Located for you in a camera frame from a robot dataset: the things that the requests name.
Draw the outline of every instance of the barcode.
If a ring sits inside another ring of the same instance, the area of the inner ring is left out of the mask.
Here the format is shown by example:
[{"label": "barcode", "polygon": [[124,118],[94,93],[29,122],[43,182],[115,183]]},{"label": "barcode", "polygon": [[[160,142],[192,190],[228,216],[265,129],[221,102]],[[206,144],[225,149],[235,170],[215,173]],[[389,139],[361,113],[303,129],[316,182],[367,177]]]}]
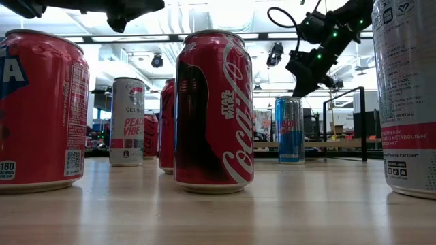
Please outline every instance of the barcode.
[{"label": "barcode", "polygon": [[64,176],[74,176],[80,174],[81,162],[82,162],[81,150],[66,150]]}]

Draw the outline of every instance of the cable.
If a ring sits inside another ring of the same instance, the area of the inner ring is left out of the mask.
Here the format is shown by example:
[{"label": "cable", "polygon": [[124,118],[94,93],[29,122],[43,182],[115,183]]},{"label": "cable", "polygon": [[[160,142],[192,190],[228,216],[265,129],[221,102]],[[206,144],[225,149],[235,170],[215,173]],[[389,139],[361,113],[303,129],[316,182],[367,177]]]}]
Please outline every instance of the cable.
[{"label": "cable", "polygon": [[[277,10],[279,12],[282,12],[292,21],[292,24],[294,24],[294,25],[288,26],[288,25],[278,23],[277,21],[275,21],[271,17],[271,14],[270,14],[271,10]],[[297,33],[297,46],[295,47],[295,51],[298,52],[298,49],[300,48],[300,32],[298,31],[298,25],[297,25],[297,22],[294,20],[294,18],[287,11],[281,9],[280,7],[270,7],[269,10],[266,12],[266,14],[268,15],[268,18],[271,20],[271,22],[274,23],[275,25],[277,25],[278,27],[287,28],[287,29],[295,28],[295,31]]]}]

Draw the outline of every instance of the security camera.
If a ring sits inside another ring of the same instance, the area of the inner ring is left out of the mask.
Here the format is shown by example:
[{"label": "security camera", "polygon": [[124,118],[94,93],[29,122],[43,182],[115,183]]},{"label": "security camera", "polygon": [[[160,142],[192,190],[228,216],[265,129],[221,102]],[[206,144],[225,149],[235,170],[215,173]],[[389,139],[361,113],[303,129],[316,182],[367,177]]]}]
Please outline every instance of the security camera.
[{"label": "security camera", "polygon": [[274,43],[268,55],[268,59],[266,60],[266,65],[269,67],[278,65],[281,61],[281,55],[283,53],[283,45],[281,45],[281,42]]},{"label": "security camera", "polygon": [[151,60],[151,66],[154,68],[159,68],[164,65],[164,60],[162,59],[162,54],[155,54],[155,57]]}]

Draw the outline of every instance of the white energy drink can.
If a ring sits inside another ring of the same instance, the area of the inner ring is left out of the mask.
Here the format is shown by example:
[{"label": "white energy drink can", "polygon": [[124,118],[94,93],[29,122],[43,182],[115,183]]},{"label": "white energy drink can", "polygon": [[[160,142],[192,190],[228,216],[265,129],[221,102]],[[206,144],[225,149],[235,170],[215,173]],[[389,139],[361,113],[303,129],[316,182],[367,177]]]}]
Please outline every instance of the white energy drink can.
[{"label": "white energy drink can", "polygon": [[115,78],[109,161],[112,166],[142,164],[145,84],[136,78]]},{"label": "white energy drink can", "polygon": [[387,183],[436,199],[436,7],[376,0],[373,31]]}]

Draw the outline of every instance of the can rim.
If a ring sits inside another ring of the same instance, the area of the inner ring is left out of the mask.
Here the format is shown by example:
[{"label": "can rim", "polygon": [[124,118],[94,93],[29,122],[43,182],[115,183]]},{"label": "can rim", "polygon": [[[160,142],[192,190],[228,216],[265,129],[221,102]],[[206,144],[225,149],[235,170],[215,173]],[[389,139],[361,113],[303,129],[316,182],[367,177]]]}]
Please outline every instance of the can rim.
[{"label": "can rim", "polygon": [[277,99],[301,99],[301,97],[297,96],[279,96]]},{"label": "can rim", "polygon": [[44,31],[36,31],[36,30],[32,30],[32,29],[13,29],[13,30],[7,31],[5,36],[7,37],[9,34],[22,33],[22,32],[24,32],[24,33],[36,33],[36,34],[41,34],[41,35],[45,35],[45,36],[49,36],[49,37],[53,37],[53,38],[62,40],[64,42],[67,42],[69,44],[74,45],[76,48],[78,48],[81,51],[82,54],[84,54],[83,48],[80,47],[77,43],[69,41],[68,39],[65,39],[64,37],[59,37],[58,35],[55,35],[52,33],[47,33]]},{"label": "can rim", "polygon": [[231,32],[231,31],[224,31],[224,30],[219,30],[219,29],[209,29],[209,30],[203,30],[203,31],[196,31],[195,33],[191,33],[191,34],[189,34],[189,35],[185,38],[185,40],[183,41],[183,43],[186,44],[186,41],[187,41],[188,39],[191,39],[192,37],[195,37],[195,36],[197,36],[197,35],[208,34],[208,33],[223,33],[223,34],[231,35],[231,36],[233,36],[233,37],[238,38],[238,39],[239,39],[239,40],[240,40],[240,41],[245,45],[244,39],[241,38],[238,34],[235,34],[235,33]]},{"label": "can rim", "polygon": [[140,81],[141,83],[145,84],[145,82],[142,81],[142,80],[139,79],[139,78],[117,77],[117,78],[115,78],[114,80],[117,80],[117,79],[133,79],[133,80],[137,80],[137,81]]}]

